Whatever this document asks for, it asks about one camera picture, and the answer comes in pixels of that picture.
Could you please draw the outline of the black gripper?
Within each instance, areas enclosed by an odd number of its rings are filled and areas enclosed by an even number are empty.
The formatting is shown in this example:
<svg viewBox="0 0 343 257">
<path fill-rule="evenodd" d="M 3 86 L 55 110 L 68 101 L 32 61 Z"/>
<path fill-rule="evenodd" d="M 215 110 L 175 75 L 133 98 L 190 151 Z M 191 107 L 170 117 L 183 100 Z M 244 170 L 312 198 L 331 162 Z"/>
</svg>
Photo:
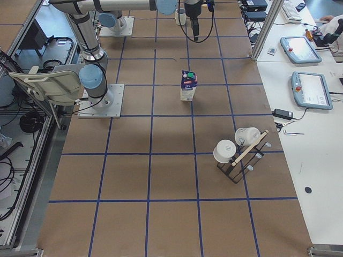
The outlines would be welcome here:
<svg viewBox="0 0 343 257">
<path fill-rule="evenodd" d="M 201 0 L 184 0 L 184 9 L 186 16 L 190 18 L 193 32 L 193 40 L 199 40 L 199 21 L 198 16 L 201 14 Z"/>
</svg>

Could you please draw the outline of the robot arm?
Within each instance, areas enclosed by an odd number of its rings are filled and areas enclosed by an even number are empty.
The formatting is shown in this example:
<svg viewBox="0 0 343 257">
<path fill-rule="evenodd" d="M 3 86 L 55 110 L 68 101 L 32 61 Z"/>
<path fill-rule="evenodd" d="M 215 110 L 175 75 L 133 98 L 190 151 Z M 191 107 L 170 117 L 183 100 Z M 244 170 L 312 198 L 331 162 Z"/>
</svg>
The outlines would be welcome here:
<svg viewBox="0 0 343 257">
<path fill-rule="evenodd" d="M 170 15 L 174 11 L 176 23 L 181 27 L 184 35 L 195 43 L 201 43 L 199 40 L 199 22 L 198 16 L 201 14 L 202 5 L 206 4 L 206 1 L 184 1 L 184 8 L 181 8 L 180 1 L 155 1 L 156 9 L 164 14 Z M 186 22 L 186 17 L 190 18 L 191 28 L 193 31 L 193 40 L 187 36 L 187 33 L 184 31 L 183 26 Z M 99 22 L 101 25 L 108 27 L 110 29 L 115 29 L 116 24 L 121 24 L 121 16 L 119 14 L 112 14 L 111 12 L 99 12 Z"/>
<path fill-rule="evenodd" d="M 158 10 L 170 15 L 176 10 L 177 1 L 50 1 L 56 9 L 65 13 L 80 48 L 85 66 L 79 71 L 79 79 L 88 95 L 86 108 L 78 111 L 83 116 L 116 117 L 121 113 L 122 95 L 115 95 L 113 89 L 123 91 L 121 85 L 107 83 L 106 68 L 108 56 L 101 48 L 91 21 L 90 12 L 97 11 L 108 19 L 100 23 L 109 28 L 117 24 L 123 10 Z"/>
</svg>

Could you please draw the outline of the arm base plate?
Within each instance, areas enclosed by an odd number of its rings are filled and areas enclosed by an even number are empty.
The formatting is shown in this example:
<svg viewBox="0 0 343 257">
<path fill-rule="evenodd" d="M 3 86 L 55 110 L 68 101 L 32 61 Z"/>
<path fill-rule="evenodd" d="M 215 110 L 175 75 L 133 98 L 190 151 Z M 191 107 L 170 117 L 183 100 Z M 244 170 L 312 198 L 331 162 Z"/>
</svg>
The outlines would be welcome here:
<svg viewBox="0 0 343 257">
<path fill-rule="evenodd" d="M 107 93 L 98 104 L 96 103 L 100 99 L 89 98 L 84 89 L 83 97 L 87 97 L 88 100 L 81 101 L 81 110 L 76 113 L 77 116 L 79 118 L 120 118 L 124 87 L 124 84 L 108 84 Z"/>
<path fill-rule="evenodd" d="M 134 17 L 121 16 L 116 19 L 111 13 L 102 13 L 99 16 L 100 37 L 132 36 Z"/>
</svg>

